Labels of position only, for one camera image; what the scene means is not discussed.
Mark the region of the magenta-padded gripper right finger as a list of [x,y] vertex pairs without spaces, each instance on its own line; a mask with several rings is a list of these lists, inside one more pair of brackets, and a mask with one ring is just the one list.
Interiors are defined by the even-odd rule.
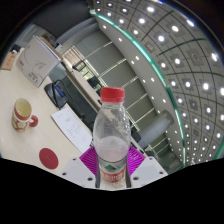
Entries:
[[145,157],[137,149],[129,149],[126,168],[128,188],[140,188],[165,176],[167,172],[153,156]]

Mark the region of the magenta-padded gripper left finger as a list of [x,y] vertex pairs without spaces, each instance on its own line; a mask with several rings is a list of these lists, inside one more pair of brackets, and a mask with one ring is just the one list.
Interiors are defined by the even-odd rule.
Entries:
[[95,148],[91,147],[80,157],[70,159],[60,176],[84,188],[98,188],[99,166]]

